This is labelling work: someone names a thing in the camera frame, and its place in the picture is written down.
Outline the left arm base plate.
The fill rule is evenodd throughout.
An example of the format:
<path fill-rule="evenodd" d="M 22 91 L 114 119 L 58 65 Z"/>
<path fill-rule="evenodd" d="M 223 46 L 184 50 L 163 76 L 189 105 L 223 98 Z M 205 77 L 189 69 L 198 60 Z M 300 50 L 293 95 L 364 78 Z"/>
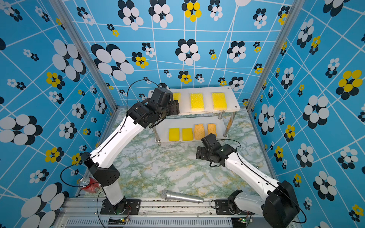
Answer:
<path fill-rule="evenodd" d="M 124 199 L 117 205 L 112 205 L 108 199 L 102 201 L 102 215 L 138 215 L 141 207 L 140 199 Z"/>

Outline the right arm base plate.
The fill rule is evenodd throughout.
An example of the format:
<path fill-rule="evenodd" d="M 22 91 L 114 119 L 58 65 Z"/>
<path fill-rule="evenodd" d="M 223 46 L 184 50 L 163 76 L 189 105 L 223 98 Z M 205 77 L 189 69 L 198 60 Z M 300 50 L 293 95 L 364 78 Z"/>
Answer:
<path fill-rule="evenodd" d="M 231 209 L 230 202 L 227 199 L 215 199 L 211 206 L 215 209 L 216 215 L 240 215 L 250 216 L 255 213 L 250 211 L 242 211 L 240 209 Z"/>

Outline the yellow sponge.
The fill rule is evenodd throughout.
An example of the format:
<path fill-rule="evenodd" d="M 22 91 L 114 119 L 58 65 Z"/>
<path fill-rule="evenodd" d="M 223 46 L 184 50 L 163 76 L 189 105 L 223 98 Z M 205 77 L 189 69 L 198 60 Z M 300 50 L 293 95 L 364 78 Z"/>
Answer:
<path fill-rule="evenodd" d="M 212 93 L 213 109 L 226 110 L 227 101 L 224 93 Z"/>
<path fill-rule="evenodd" d="M 182 129 L 182 140 L 183 141 L 192 141 L 193 139 L 194 139 L 194 135 L 193 135 L 192 128 Z"/>
<path fill-rule="evenodd" d="M 180 140 L 180 129 L 179 128 L 170 128 L 169 129 L 169 141 L 175 142 Z"/>

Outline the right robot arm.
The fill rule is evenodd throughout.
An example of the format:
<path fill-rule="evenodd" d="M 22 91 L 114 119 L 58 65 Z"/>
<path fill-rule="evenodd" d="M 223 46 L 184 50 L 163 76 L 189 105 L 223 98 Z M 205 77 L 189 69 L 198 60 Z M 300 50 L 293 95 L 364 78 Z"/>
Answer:
<path fill-rule="evenodd" d="M 227 211 L 231 214 L 259 215 L 273 228 L 286 228 L 300 213 L 300 206 L 293 186 L 269 177 L 241 158 L 235 148 L 221 145 L 214 134 L 201 139 L 203 146 L 197 148 L 196 158 L 231 170 L 248 183 L 260 196 L 252 198 L 236 190 L 227 199 Z"/>

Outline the yellow sponge diagonal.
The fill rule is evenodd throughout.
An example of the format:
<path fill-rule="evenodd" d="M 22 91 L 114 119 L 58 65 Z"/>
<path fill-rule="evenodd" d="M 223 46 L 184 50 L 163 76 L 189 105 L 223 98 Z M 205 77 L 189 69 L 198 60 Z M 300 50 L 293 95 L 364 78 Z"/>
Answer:
<path fill-rule="evenodd" d="M 191 93 L 191 110 L 192 111 L 203 111 L 204 110 L 204 99 L 202 93 Z"/>
<path fill-rule="evenodd" d="M 173 93 L 173 98 L 180 103 L 181 93 Z"/>

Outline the orange sponge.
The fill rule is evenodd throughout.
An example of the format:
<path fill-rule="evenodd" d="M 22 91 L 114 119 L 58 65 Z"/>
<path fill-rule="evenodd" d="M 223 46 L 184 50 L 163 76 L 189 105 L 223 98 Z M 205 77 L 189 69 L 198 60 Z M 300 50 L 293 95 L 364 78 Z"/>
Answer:
<path fill-rule="evenodd" d="M 205 129 L 203 124 L 194 125 L 194 136 L 196 140 L 201 140 L 205 137 Z"/>
<path fill-rule="evenodd" d="M 217 131 L 216 131 L 216 124 L 214 123 L 209 123 L 208 124 L 208 134 L 214 134 L 215 136 L 217 136 Z"/>

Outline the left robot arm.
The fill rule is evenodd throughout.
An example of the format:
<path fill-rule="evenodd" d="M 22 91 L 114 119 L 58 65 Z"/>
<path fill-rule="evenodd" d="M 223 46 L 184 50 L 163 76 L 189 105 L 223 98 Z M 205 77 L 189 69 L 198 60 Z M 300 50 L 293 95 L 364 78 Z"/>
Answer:
<path fill-rule="evenodd" d="M 135 103 L 114 132 L 91 153 L 82 155 L 82 162 L 103 187 L 106 198 L 113 206 L 125 204 L 125 196 L 118 184 L 119 171 L 113 162 L 128 143 L 145 128 L 154 128 L 167 116 L 180 114 L 179 103 L 166 84 L 159 84 L 152 96 Z"/>

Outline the yellow sponge front diagonal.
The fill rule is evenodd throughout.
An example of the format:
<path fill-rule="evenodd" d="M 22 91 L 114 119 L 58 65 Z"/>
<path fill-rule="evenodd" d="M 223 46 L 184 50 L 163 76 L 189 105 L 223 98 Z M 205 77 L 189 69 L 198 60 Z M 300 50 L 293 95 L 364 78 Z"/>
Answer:
<path fill-rule="evenodd" d="M 204 99 L 202 93 L 191 93 L 191 110 L 192 111 L 203 111 L 204 110 Z"/>

